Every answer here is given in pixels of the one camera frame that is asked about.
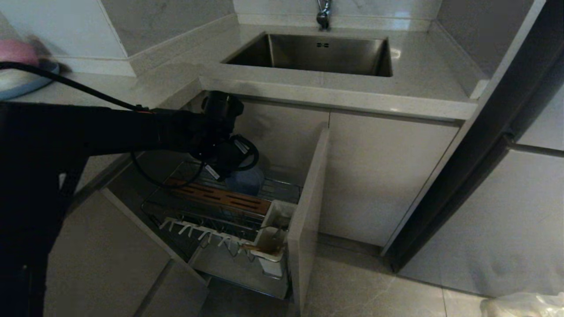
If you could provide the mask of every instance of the pink object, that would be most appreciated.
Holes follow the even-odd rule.
[[[0,61],[16,61],[35,67],[39,66],[39,59],[33,46],[16,39],[0,41]]]

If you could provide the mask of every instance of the quartz countertop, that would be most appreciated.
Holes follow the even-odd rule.
[[[388,38],[392,77],[222,64],[262,33]],[[204,90],[293,103],[393,115],[469,119],[469,99],[426,32],[239,25],[177,56],[168,64],[200,65]]]
[[[426,32],[333,29],[329,37],[388,38],[392,77],[229,65],[221,62],[262,33],[319,35],[316,28],[239,25],[140,77],[66,73],[70,79],[145,107],[179,108],[202,90],[400,116],[467,120],[469,99]],[[119,107],[60,83],[14,99]]]

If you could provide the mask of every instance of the white wall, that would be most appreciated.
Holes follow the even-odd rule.
[[[444,0],[438,20],[491,76],[536,0]]]
[[[234,13],[231,0],[102,0],[129,56]]]
[[[442,0],[333,0],[334,15],[433,20]],[[238,14],[315,15],[316,0],[233,0]]]
[[[0,39],[20,38],[10,22],[0,12]]]
[[[52,55],[125,57],[98,0],[2,0],[0,10],[23,39]]]

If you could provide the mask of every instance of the faucet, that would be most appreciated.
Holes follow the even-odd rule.
[[[329,14],[331,13],[331,0],[323,0],[325,4],[321,5],[322,0],[318,0],[319,13],[317,22],[319,23],[320,31],[329,31]]]

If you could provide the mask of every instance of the black cable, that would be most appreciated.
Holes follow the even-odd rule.
[[[250,170],[258,163],[259,154],[257,147],[254,146],[254,144],[251,141],[243,138],[241,135],[234,135],[233,138],[249,147],[248,155],[245,158],[249,157],[249,155],[253,155],[253,161],[249,165],[239,166],[237,169],[235,169],[235,171]]]
[[[180,185],[167,185],[167,184],[163,184],[157,180],[154,180],[153,178],[151,178],[149,176],[149,174],[145,173],[145,171],[141,168],[141,165],[139,165],[139,162],[137,162],[137,157],[135,157],[135,152],[131,152],[131,160],[133,161],[133,165],[135,165],[135,167],[137,168],[137,171],[139,171],[139,174],[141,174],[143,177],[145,177],[146,180],[148,180],[149,182],[151,182],[154,185],[157,185],[161,188],[165,188],[167,190],[174,190],[177,188],[182,188],[182,187],[186,187],[188,185],[190,185],[191,183],[193,183],[198,176],[200,176],[200,174],[202,173],[202,170],[204,169],[204,166],[206,165],[203,161],[202,163],[200,163],[200,167],[198,168],[198,171],[196,172],[196,174],[194,174],[194,176],[192,176],[191,179],[187,180],[185,183],[180,184]]]
[[[140,104],[132,105],[132,104],[129,104],[127,102],[123,102],[119,99],[108,96],[104,93],[101,93],[98,90],[92,89],[92,88],[85,86],[81,83],[78,83],[74,80],[70,80],[66,77],[63,77],[63,76],[60,76],[60,75],[57,75],[57,74],[53,74],[49,71],[44,71],[41,68],[37,68],[37,67],[31,66],[31,65],[26,65],[26,64],[22,64],[22,63],[16,63],[16,62],[13,62],[13,61],[0,61],[0,70],[9,69],[9,68],[19,69],[20,71],[33,73],[33,74],[36,74],[36,75],[41,76],[41,77],[49,78],[49,79],[54,80],[56,82],[60,82],[63,85],[67,85],[67,86],[70,86],[74,89],[78,89],[78,90],[83,91],[83,92],[85,92],[89,95],[100,98],[100,99],[105,100],[109,103],[119,105],[120,107],[124,107],[124,108],[129,109],[129,110],[148,111],[148,108],[144,108]]]

